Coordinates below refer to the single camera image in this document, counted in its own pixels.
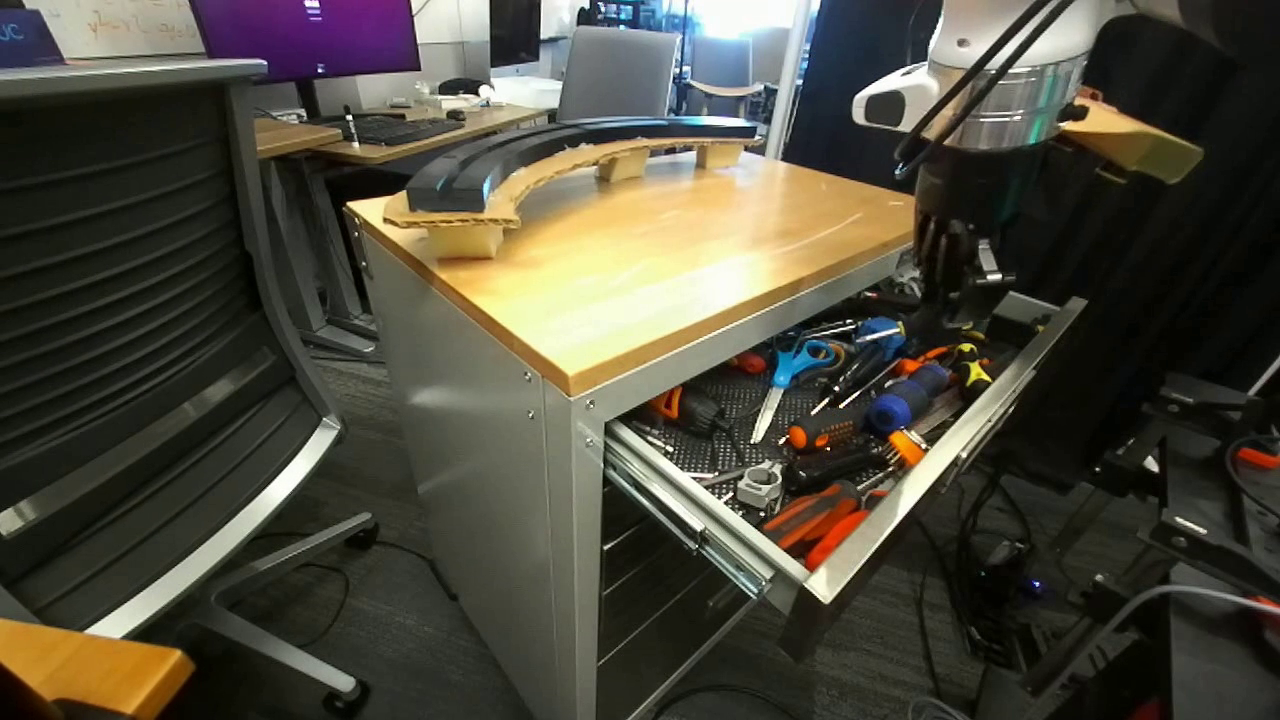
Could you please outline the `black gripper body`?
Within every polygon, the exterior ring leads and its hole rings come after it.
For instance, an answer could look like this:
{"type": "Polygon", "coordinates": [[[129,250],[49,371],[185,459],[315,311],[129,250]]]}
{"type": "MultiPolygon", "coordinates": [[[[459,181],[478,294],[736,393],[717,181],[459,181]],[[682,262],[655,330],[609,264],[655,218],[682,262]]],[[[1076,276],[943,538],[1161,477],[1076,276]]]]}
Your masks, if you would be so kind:
{"type": "Polygon", "coordinates": [[[998,158],[943,147],[914,173],[914,270],[925,304],[982,317],[1007,287],[994,241],[1007,222],[998,158]]]}

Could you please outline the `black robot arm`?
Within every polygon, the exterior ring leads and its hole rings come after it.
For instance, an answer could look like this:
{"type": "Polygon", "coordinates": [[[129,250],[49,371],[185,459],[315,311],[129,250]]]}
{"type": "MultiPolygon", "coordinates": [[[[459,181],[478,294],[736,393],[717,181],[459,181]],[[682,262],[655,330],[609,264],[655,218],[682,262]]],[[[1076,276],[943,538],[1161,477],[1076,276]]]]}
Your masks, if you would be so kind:
{"type": "Polygon", "coordinates": [[[998,241],[1061,134],[1109,20],[1147,15],[1213,38],[1190,0],[939,0],[929,53],[872,85],[849,112],[895,134],[895,175],[910,184],[910,257],[929,310],[998,295],[998,241]]]}

